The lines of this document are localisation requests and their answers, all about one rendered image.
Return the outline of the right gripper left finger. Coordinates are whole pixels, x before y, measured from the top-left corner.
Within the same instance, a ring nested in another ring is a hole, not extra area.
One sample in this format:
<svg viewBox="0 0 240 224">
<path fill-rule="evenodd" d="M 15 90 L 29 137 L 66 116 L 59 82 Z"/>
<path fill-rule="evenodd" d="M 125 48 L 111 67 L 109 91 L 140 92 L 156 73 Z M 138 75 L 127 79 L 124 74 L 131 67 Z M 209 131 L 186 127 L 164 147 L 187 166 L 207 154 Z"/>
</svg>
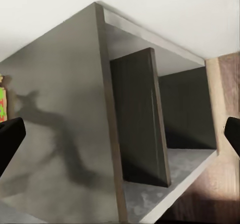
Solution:
<svg viewBox="0 0 240 224">
<path fill-rule="evenodd" d="M 26 136 L 21 117 L 0 122 L 0 177 Z"/>
</svg>

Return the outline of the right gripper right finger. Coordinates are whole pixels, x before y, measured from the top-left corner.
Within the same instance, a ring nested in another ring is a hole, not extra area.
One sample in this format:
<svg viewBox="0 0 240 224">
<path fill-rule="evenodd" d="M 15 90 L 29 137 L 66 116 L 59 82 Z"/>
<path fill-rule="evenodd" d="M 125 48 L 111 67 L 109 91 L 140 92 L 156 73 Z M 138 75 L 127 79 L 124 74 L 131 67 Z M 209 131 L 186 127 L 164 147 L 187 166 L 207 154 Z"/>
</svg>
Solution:
<svg viewBox="0 0 240 224">
<path fill-rule="evenodd" d="M 240 157 L 240 119 L 230 116 L 223 132 Z"/>
</svg>

